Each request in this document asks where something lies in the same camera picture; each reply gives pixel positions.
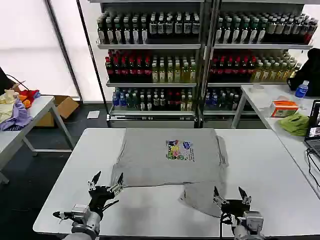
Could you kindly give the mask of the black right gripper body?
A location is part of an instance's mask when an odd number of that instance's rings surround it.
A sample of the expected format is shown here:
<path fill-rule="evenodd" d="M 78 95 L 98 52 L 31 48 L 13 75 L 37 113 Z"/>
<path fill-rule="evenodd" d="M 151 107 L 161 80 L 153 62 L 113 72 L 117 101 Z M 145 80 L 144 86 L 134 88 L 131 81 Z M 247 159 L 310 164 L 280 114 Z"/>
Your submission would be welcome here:
<path fill-rule="evenodd" d="M 226 217 L 242 217 L 245 211 L 249 211 L 251 200 L 228 199 L 221 203 L 221 219 Z"/>

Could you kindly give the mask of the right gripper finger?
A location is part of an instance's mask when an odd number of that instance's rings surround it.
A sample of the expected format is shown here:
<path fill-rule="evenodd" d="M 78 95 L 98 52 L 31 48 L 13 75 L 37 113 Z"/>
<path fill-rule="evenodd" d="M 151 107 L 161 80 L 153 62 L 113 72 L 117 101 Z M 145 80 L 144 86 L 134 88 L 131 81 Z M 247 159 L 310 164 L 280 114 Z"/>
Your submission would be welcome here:
<path fill-rule="evenodd" d="M 242 198 L 242 204 L 244 205 L 250 205 L 252 202 L 252 197 L 248 196 L 246 191 L 244 189 L 242 189 L 240 186 L 238 187 L 240 196 Z"/>
<path fill-rule="evenodd" d="M 228 205 L 230 203 L 228 200 L 226 200 L 219 194 L 219 191 L 216 186 L 214 187 L 212 201 L 216 203 L 219 207 L 222 207 L 223 205 Z"/>

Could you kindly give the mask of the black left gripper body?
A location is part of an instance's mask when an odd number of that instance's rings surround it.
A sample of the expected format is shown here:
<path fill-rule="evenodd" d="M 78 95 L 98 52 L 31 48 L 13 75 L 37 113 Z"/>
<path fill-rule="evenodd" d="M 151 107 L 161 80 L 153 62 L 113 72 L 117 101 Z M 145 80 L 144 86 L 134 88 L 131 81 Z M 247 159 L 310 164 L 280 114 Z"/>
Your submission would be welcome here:
<path fill-rule="evenodd" d="M 119 202 L 119 200 L 115 200 L 106 204 L 108 200 L 113 200 L 116 196 L 115 194 L 108 192 L 107 188 L 107 186 L 96 186 L 95 190 L 88 191 L 89 195 L 91 196 L 89 209 L 91 212 L 95 212 L 99 216 L 103 216 L 103 212 L 106 209 Z"/>

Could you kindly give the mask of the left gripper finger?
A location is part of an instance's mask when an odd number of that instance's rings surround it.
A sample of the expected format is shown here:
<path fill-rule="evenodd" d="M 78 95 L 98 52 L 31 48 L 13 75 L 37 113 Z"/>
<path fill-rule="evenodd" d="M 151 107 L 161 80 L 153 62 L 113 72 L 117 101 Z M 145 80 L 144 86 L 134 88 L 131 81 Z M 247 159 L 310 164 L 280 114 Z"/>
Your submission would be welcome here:
<path fill-rule="evenodd" d="M 101 175 L 101 171 L 99 171 L 97 174 L 95 174 L 92 178 L 91 181 L 88 181 L 87 184 L 88 184 L 88 190 L 89 191 L 93 191 L 96 189 L 96 185 L 98 183 L 98 180 L 100 178 L 100 175 Z"/>
<path fill-rule="evenodd" d="M 124 182 L 123 178 L 124 178 L 124 173 L 122 172 L 121 175 L 119 176 L 116 184 L 108 187 L 107 191 L 114 194 L 114 195 L 118 195 L 123 189 L 123 182 Z"/>

